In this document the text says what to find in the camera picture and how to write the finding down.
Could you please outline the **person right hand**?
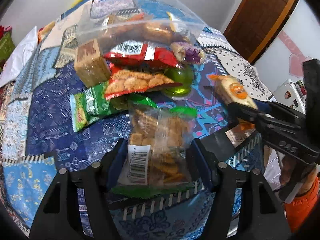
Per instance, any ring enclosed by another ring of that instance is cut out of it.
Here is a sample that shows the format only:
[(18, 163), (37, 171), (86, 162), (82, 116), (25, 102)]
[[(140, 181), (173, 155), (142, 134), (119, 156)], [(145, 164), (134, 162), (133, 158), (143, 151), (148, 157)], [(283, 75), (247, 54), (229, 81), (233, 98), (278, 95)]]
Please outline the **person right hand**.
[(317, 177), (317, 167), (314, 165), (305, 166), (291, 155), (285, 155), (282, 159), (282, 168), (280, 174), (280, 184), (287, 185), (289, 182), (302, 182), (302, 186), (296, 196), (302, 196), (309, 192)]

